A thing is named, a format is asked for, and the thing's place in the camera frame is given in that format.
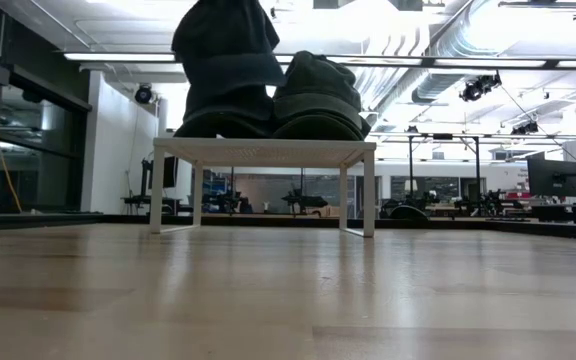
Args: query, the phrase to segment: ventilation pipe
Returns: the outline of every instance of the ventilation pipe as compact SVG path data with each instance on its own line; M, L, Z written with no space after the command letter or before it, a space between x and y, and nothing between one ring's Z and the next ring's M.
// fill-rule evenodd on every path
M520 38L520 26L505 26L498 1L474 0L447 31L428 48L432 57L496 56ZM463 74L432 74L426 69L407 71L392 92L377 106L381 116L395 102L430 104L445 90L463 79Z

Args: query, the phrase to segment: wooden floor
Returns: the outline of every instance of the wooden floor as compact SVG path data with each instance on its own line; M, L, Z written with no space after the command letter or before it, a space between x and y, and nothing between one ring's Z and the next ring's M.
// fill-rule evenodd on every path
M576 241L0 232L0 359L576 359Z

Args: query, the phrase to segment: ceiling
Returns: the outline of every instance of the ceiling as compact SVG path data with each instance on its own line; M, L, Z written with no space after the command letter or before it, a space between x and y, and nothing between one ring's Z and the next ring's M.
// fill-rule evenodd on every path
M467 2L443 0L445 8L439 12L413 13L388 7L387 0L354 0L336 10L312 10L312 1L261 0L268 11L273 6L290 10L278 11L274 20L282 39L276 52L305 49L329 55L421 55L442 25ZM0 7L65 51L168 52L179 20L194 2L0 0ZM576 57L575 11L502 11L497 7L499 0L477 2L494 6L486 8L487 13L471 13L469 23L458 17L455 26L469 26L467 40L478 48L494 48L494 55L503 57ZM439 42L449 33L442 32ZM115 64L100 69L124 88L152 82L164 97L176 100L185 96L188 87L181 65ZM353 71L364 110L379 111L373 131L402 132L415 125L422 132L508 134L513 125L527 119L525 110L549 133L576 134L576 72L503 71L500 75L508 94L496 89L472 103L458 98L464 81L474 77L462 75L432 103L414 103L410 92L401 91L401 96L379 107L377 104L383 105L393 89L402 88L412 70L408 74L405 69L394 68Z

